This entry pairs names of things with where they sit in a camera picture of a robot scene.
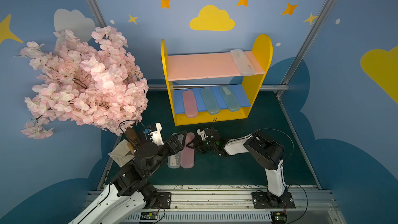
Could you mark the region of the pink pencil case top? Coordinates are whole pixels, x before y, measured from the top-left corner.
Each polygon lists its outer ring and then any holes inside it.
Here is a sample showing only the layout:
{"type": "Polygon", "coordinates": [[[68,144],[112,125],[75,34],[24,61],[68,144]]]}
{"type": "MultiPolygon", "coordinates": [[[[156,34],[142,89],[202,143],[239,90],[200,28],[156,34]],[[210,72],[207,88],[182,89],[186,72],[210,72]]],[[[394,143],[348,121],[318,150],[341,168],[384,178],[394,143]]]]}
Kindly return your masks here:
{"type": "Polygon", "coordinates": [[[195,134],[192,132],[187,133],[184,149],[181,152],[181,167],[184,169],[190,169],[194,166],[194,155],[195,150],[188,147],[188,144],[193,144],[192,142],[195,139],[195,134]]]}

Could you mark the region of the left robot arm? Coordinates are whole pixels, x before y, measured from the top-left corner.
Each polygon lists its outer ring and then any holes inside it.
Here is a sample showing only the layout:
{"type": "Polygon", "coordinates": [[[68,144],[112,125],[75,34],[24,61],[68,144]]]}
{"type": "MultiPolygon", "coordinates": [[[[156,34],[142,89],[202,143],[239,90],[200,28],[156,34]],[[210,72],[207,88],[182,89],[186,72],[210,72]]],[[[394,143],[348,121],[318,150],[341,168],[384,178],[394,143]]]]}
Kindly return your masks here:
{"type": "Polygon", "coordinates": [[[115,175],[104,191],[71,224],[119,224],[132,212],[157,203],[158,192],[148,181],[166,164],[169,156],[182,151],[187,132],[170,136],[160,145],[153,138],[135,149],[134,158],[115,175]]]}

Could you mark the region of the white pencil case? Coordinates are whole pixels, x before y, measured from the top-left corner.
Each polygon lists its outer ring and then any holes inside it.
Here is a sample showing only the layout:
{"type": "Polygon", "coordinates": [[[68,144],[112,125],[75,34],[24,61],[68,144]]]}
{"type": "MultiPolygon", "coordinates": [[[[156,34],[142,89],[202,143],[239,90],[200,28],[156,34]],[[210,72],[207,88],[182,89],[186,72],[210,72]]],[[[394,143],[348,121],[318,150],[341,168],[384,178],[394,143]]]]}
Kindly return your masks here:
{"type": "Polygon", "coordinates": [[[241,76],[252,76],[255,74],[255,69],[245,53],[240,49],[233,49],[230,51],[230,55],[234,60],[234,63],[241,76]]]}
{"type": "Polygon", "coordinates": [[[182,151],[179,151],[177,154],[168,157],[167,166],[170,169],[178,169],[181,167],[181,153],[182,151]]]}

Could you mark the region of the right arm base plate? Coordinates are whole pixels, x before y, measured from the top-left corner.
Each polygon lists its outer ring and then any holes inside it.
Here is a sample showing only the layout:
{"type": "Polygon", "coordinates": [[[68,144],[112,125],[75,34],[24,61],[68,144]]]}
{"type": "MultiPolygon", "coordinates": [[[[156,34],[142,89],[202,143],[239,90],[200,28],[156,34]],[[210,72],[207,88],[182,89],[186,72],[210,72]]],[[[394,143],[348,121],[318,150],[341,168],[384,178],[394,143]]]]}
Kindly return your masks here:
{"type": "Polygon", "coordinates": [[[291,193],[285,191],[280,197],[270,192],[257,190],[251,193],[254,208],[295,208],[291,193]]]}

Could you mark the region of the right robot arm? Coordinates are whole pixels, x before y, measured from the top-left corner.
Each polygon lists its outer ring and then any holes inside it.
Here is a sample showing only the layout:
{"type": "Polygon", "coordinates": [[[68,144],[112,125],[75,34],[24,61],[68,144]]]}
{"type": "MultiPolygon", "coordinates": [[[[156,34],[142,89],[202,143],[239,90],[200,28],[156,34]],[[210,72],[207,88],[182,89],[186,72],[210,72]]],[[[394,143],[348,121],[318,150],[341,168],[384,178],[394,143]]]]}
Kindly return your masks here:
{"type": "Polygon", "coordinates": [[[265,170],[268,195],[281,198],[287,192],[283,173],[285,149],[265,133],[268,130],[269,128],[262,128],[241,138],[225,140],[214,128],[198,129],[198,136],[187,142],[185,147],[202,154],[212,150],[221,157],[251,154],[265,170]]]}

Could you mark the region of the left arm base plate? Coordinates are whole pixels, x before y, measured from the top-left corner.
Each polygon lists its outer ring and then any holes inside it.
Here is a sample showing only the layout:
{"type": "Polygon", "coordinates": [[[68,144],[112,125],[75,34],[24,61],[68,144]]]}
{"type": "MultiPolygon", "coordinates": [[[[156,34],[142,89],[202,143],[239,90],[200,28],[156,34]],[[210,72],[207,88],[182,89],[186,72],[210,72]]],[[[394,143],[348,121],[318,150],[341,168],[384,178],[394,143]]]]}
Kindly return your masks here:
{"type": "Polygon", "coordinates": [[[171,192],[159,192],[156,196],[152,196],[147,202],[147,209],[170,209],[172,200],[171,192]]]}

